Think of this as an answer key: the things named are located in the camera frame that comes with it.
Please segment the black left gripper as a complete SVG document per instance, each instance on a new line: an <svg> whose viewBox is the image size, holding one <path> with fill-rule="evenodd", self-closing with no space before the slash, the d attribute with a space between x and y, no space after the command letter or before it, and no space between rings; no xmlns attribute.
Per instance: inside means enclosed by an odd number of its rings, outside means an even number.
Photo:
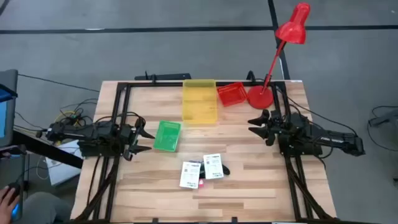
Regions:
<svg viewBox="0 0 398 224"><path fill-rule="evenodd" d="M119 140L122 147L122 155L123 158L127 161L131 161L133 155L136 155L140 152L151 150L151 147L147 146L139 146L137 145L137 137L141 135L144 138L154 139L155 137L144 130L146 125L146 121L144 118L137 118L136 120L136 132L133 130L133 127L129 124L123 124L119 129Z"/></svg>

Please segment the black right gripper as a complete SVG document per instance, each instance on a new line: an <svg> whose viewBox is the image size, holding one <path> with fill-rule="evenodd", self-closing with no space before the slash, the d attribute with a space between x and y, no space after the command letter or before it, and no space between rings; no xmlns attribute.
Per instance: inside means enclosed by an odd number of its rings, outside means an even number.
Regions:
<svg viewBox="0 0 398 224"><path fill-rule="evenodd" d="M274 144L276 134L288 134L291 129L290 120L284 120L281 113L277 110L272 110L271 115L269 114L269 110L263 110L260 117L250 119L248 123L256 126L267 124L267 127L248 128L248 130L262 139L266 139L267 146L272 146Z"/></svg>

